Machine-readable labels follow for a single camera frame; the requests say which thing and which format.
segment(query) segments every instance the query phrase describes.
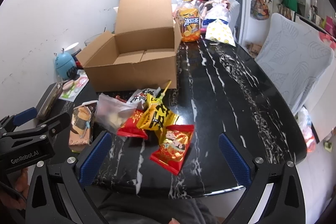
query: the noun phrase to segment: open cardboard box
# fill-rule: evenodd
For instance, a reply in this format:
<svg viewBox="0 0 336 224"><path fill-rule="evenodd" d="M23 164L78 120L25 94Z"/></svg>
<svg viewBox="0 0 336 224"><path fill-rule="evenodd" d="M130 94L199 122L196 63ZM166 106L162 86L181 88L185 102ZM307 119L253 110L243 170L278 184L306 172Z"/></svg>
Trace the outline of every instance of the open cardboard box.
<svg viewBox="0 0 336 224"><path fill-rule="evenodd" d="M104 32L76 57L96 92L177 87L181 41L171 0L120 0L115 35Z"/></svg>

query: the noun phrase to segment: pink box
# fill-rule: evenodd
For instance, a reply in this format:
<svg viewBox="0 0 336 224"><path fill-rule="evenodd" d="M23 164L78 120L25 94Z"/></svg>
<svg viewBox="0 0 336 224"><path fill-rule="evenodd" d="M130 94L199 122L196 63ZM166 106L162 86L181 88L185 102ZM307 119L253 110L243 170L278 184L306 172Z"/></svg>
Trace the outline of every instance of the pink box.
<svg viewBox="0 0 336 224"><path fill-rule="evenodd" d="M326 23L324 29L331 35L335 36L336 33L336 27L334 25L334 20L331 17L326 18Z"/></svg>

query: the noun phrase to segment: tabletop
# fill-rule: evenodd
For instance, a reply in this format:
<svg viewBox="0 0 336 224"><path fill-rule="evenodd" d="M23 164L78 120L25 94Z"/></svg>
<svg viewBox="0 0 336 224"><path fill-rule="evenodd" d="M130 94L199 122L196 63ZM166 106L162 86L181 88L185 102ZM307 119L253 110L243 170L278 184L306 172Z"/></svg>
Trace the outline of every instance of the tabletop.
<svg viewBox="0 0 336 224"><path fill-rule="evenodd" d="M120 193L155 198L195 198L241 188L218 148L218 135L231 133L253 157L269 163L295 163L306 157L302 133L287 104L257 63L237 45L211 41L182 43L177 54L177 89L164 104L180 115L177 124L194 124L194 136L180 173L175 176L151 161L158 149L155 134L148 140L113 135L112 148L94 184ZM104 92L128 99L133 91ZM90 83L75 103L58 100L51 115L72 112L97 99ZM54 142L51 163L72 155L68 136Z"/></svg>

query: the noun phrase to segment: silver bolt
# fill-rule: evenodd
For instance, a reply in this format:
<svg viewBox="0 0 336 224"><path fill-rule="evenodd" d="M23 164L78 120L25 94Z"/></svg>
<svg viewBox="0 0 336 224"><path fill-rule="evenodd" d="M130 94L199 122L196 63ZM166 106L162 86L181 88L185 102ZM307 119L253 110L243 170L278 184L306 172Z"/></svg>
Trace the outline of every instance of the silver bolt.
<svg viewBox="0 0 336 224"><path fill-rule="evenodd" d="M293 163L291 160L289 160L289 161L287 162L287 165L288 165L289 167L294 167L294 163Z"/></svg>
<svg viewBox="0 0 336 224"><path fill-rule="evenodd" d="M43 165L44 165L44 161L42 161L42 160L40 160L40 161L36 164L37 167L42 167Z"/></svg>
<svg viewBox="0 0 336 224"><path fill-rule="evenodd" d="M264 162L263 158L261 158L261 157L256 157L254 160L258 164L262 164Z"/></svg>
<svg viewBox="0 0 336 224"><path fill-rule="evenodd" d="M69 163L69 164L72 164L72 163L74 163L75 161L76 161L76 158L75 158L75 157L70 157L70 158L67 159L67 163Z"/></svg>

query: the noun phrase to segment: blue humidifier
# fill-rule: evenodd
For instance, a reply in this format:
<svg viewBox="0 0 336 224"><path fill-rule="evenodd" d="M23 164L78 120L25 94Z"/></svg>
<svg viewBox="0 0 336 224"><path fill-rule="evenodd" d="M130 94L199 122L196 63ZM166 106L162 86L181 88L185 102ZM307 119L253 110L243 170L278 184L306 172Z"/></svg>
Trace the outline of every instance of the blue humidifier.
<svg viewBox="0 0 336 224"><path fill-rule="evenodd" d="M55 69L60 77L64 80L75 79L77 75L77 66L71 54L64 52L64 48L62 48L60 54L54 54L56 56L54 60Z"/></svg>

